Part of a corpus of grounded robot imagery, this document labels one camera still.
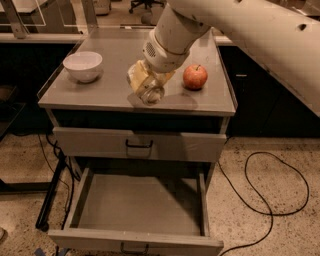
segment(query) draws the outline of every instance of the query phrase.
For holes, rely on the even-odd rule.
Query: black handle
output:
[[[153,145],[153,140],[151,140],[150,143],[147,145],[133,145],[133,144],[129,144],[129,140],[126,140],[126,146],[128,148],[151,148],[152,145]]]
[[[124,249],[124,243],[121,243],[120,251],[124,254],[134,254],[134,255],[146,255],[149,250],[149,245],[146,244],[146,248],[144,249],[143,252],[136,252],[136,251],[127,251]]]

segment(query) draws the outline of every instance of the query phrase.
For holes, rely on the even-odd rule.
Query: apple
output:
[[[184,86],[190,90],[199,90],[208,79],[207,70],[198,64],[192,64],[186,67],[183,72]]]

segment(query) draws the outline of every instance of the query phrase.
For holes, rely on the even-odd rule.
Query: white bowl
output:
[[[96,52],[76,52],[63,60],[63,66],[75,79],[89,83],[102,73],[102,56]]]

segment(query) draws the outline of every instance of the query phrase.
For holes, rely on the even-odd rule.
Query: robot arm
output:
[[[320,23],[265,0],[167,0],[143,46],[147,74],[182,65],[210,27],[240,49],[320,116]]]

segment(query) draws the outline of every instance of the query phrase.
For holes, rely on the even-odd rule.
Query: closed drawer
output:
[[[61,247],[122,253],[214,256],[200,164],[110,159],[86,169]]]
[[[65,127],[53,132],[66,155],[85,157],[215,162],[226,140],[225,135],[210,133]]]

